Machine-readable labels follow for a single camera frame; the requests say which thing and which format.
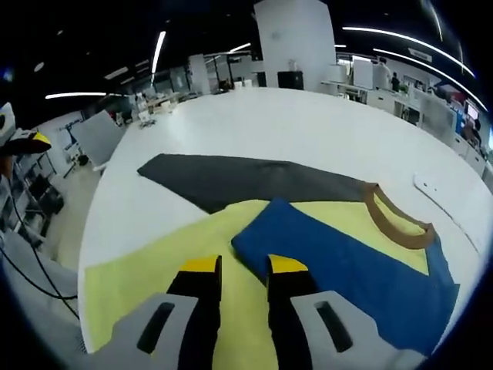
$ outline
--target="computer monitor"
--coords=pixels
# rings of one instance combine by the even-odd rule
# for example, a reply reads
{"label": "computer monitor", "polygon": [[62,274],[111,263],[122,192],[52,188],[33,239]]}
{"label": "computer monitor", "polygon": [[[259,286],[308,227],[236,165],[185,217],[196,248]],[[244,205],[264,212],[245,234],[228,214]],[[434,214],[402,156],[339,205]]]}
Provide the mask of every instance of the computer monitor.
{"label": "computer monitor", "polygon": [[468,104],[468,116],[473,120],[477,120],[479,116],[478,111],[471,104]]}

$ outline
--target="white tabletop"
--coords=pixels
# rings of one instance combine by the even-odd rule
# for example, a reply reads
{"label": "white tabletop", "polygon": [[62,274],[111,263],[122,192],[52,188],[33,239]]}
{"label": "white tabletop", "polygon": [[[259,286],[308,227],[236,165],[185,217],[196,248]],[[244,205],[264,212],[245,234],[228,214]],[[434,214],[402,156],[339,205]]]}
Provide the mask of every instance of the white tabletop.
{"label": "white tabletop", "polygon": [[[406,213],[432,222],[454,280],[461,284],[451,322],[461,313],[488,253],[493,197],[452,149],[386,112],[345,99],[289,89],[241,89],[203,96],[128,128],[92,200],[79,259],[79,313],[87,349],[84,270],[135,251],[206,214],[136,171],[159,153],[290,160],[378,182]],[[460,228],[413,186],[429,179],[458,212]]]}

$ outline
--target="blue t-shirt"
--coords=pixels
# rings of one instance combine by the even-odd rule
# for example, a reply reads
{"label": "blue t-shirt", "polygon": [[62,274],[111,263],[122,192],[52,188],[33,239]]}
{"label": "blue t-shirt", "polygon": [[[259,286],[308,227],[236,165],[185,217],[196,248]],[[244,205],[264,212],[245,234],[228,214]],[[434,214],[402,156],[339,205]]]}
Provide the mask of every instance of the blue t-shirt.
{"label": "blue t-shirt", "polygon": [[385,341],[426,356],[439,342],[458,294],[437,237],[426,248],[427,276],[281,199],[271,201],[231,243],[263,282],[268,254],[305,264],[320,291],[336,291],[370,315]]}

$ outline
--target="black ceiling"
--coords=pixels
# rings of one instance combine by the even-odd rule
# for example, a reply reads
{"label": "black ceiling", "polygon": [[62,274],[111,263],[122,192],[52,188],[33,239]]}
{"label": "black ceiling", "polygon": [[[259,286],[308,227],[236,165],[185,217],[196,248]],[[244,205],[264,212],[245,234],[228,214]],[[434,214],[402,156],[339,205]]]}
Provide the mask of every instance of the black ceiling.
{"label": "black ceiling", "polygon": [[[399,32],[436,45],[460,59],[458,37],[441,17],[443,41],[426,0],[324,0],[330,9],[336,43],[347,51],[372,54],[372,48],[408,55],[408,43],[381,35],[345,32],[345,25]],[[14,70],[13,82],[0,82],[0,100],[14,104],[22,126],[81,109],[93,98],[45,100],[50,93],[115,92],[135,76],[135,64],[152,63],[158,34],[166,30],[158,70],[186,63],[196,53],[224,52],[246,42],[258,49],[258,31],[250,0],[84,0],[83,2],[17,1],[2,5],[0,69]],[[436,4],[439,16],[443,4]],[[470,45],[464,43],[466,53]],[[433,65],[475,93],[477,82],[460,68],[435,55]],[[44,62],[39,72],[35,66]],[[464,58],[476,69],[475,59]],[[104,76],[124,66],[129,71],[112,80]]]}

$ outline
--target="dark gray cloth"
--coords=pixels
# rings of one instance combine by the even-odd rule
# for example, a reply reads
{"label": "dark gray cloth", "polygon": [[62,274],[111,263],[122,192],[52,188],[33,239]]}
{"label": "dark gray cloth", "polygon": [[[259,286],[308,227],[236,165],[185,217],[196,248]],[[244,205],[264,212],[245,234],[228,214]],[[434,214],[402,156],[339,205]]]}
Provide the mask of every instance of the dark gray cloth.
{"label": "dark gray cloth", "polygon": [[365,184],[297,163],[232,156],[160,154],[138,173],[209,214],[251,199],[361,202]]}

